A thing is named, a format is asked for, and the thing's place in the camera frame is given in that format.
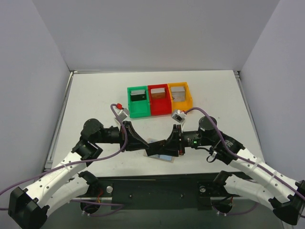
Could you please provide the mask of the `cards in yellow bin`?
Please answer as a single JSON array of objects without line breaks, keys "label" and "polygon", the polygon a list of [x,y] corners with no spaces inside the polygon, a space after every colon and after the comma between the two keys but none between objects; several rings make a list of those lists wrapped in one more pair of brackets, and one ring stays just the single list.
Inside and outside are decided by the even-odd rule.
[{"label": "cards in yellow bin", "polygon": [[184,102],[186,92],[184,86],[174,86],[170,88],[173,102]]}]

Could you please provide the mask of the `cards in red bin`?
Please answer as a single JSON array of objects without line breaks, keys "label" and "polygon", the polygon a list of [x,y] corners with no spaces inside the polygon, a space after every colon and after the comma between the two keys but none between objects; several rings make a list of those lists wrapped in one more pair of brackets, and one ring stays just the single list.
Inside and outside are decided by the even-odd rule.
[{"label": "cards in red bin", "polygon": [[165,88],[152,88],[150,92],[152,99],[163,99],[166,97]]}]

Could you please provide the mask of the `green plastic bin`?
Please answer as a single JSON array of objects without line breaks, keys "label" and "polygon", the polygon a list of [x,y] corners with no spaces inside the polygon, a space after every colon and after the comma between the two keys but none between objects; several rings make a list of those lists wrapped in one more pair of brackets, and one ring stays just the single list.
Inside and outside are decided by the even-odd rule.
[{"label": "green plastic bin", "polygon": [[[147,99],[145,101],[132,102],[130,100],[130,91],[140,90],[140,89],[146,90]],[[128,98],[128,110],[130,112],[130,118],[143,118],[143,117],[149,117],[151,115],[148,86],[128,87],[127,98]]]}]

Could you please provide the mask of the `red plastic bin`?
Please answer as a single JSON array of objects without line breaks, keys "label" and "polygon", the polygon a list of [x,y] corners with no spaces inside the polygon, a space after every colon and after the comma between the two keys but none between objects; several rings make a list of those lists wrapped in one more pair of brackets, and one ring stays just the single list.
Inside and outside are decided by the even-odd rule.
[{"label": "red plastic bin", "polygon": [[[150,90],[152,88],[165,88],[166,97],[163,99],[152,99]],[[169,115],[172,112],[171,100],[167,84],[148,85],[151,116]]]}]

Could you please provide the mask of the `black credit card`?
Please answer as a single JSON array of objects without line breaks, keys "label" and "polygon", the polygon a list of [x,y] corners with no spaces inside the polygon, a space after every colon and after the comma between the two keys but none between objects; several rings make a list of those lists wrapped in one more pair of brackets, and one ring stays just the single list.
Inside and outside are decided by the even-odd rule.
[{"label": "black credit card", "polygon": [[150,154],[158,152],[166,143],[166,140],[151,142],[148,144],[149,148],[146,150]]}]

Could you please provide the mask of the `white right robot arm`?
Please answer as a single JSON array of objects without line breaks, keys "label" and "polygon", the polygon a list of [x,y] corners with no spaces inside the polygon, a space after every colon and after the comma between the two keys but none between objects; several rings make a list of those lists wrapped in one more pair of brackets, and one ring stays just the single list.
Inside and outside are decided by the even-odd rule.
[{"label": "white right robot arm", "polygon": [[281,221],[297,225],[305,209],[305,182],[277,172],[216,127],[217,121],[206,116],[199,120],[196,131],[183,131],[181,125],[174,125],[166,140],[148,144],[146,154],[179,157],[187,147],[205,149],[209,146],[208,162],[219,160],[250,177],[247,181],[221,171],[213,182],[216,194],[245,197],[268,207]]}]

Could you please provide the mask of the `yellow plastic bin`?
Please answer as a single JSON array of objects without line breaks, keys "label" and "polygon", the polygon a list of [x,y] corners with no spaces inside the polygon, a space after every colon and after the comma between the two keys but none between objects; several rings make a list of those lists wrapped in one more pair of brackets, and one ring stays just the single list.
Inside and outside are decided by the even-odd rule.
[{"label": "yellow plastic bin", "polygon": [[[170,88],[174,87],[174,86],[184,86],[185,87],[186,98],[185,98],[184,102],[173,102]],[[168,83],[167,87],[168,87],[168,90],[169,90],[172,112],[176,109],[182,110],[182,111],[187,111],[187,110],[189,110],[190,108],[193,107],[193,98],[191,96],[191,93],[190,93],[189,86],[188,86],[187,82]]]}]

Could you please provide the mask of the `beige leather card holder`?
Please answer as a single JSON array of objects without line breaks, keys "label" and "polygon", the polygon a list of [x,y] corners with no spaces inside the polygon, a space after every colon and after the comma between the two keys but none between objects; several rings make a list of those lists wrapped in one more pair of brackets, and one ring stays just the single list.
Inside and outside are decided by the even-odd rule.
[{"label": "beige leather card holder", "polygon": [[[154,143],[154,142],[157,142],[157,141],[158,140],[153,139],[153,138],[148,138],[147,139],[148,143]],[[156,159],[156,160],[161,160],[161,161],[164,161],[164,162],[169,162],[169,163],[173,163],[174,162],[174,157],[172,157],[172,156],[167,156],[167,155],[152,155],[152,156],[147,156],[147,153],[146,153],[145,150],[144,150],[143,156],[149,157],[149,158],[152,158],[152,159]]]}]

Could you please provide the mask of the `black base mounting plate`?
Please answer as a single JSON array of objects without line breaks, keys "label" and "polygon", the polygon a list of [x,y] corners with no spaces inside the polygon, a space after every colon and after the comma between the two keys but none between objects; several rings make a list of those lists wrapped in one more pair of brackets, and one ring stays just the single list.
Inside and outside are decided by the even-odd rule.
[{"label": "black base mounting plate", "polygon": [[101,177],[84,198],[111,198],[125,210],[210,210],[231,199],[223,187],[213,184],[216,173],[134,177]]}]

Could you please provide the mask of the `black cards in green bin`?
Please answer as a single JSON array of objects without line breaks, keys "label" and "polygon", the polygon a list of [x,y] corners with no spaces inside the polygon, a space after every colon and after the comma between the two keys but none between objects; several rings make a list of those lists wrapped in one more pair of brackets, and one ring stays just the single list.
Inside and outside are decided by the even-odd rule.
[{"label": "black cards in green bin", "polygon": [[147,95],[145,89],[130,91],[130,100],[132,102],[145,101],[146,99],[147,99]]}]

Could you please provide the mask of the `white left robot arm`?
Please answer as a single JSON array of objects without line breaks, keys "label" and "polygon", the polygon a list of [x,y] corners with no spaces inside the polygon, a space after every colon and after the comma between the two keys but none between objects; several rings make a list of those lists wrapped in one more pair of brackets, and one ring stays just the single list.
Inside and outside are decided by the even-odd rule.
[{"label": "white left robot arm", "polygon": [[8,215],[22,229],[39,229],[53,210],[71,199],[100,193],[102,183],[86,170],[102,153],[99,143],[119,144],[122,151],[149,147],[130,121],[124,121],[121,127],[104,128],[97,119],[89,119],[79,142],[53,170],[24,189],[16,187],[11,192]]}]

